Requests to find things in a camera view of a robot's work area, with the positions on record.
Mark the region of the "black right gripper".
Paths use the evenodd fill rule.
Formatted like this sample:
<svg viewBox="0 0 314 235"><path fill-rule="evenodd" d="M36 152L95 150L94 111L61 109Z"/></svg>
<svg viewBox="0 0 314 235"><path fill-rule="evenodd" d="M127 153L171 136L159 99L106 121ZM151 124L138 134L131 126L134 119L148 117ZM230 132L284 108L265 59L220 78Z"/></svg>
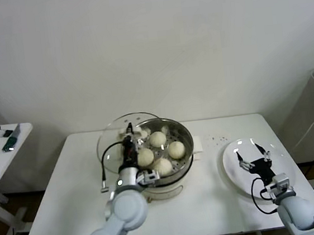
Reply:
<svg viewBox="0 0 314 235"><path fill-rule="evenodd" d="M257 174L262 179L263 184L268 185L273 181L275 173L273 172L271 166L272 161L270 158L270 152L266 151L264 147L255 143L260 153L264 156L263 158L257 159L253 162L244 161L239 152L236 152L239 161L239 166L244 170L249 170L251 174Z"/></svg>

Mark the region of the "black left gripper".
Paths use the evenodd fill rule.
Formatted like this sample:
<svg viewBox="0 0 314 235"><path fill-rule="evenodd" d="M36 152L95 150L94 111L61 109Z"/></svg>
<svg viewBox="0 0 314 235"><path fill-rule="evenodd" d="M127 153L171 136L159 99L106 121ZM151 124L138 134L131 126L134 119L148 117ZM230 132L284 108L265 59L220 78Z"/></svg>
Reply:
<svg viewBox="0 0 314 235"><path fill-rule="evenodd" d="M138 153L137 153L137 147L143 147L143 139L141 137L136 137L136 142L134 142L134 139L132 136L134 135L133 126L130 122L127 126L127 134L123 141L123 168L128 167L138 167Z"/></svg>

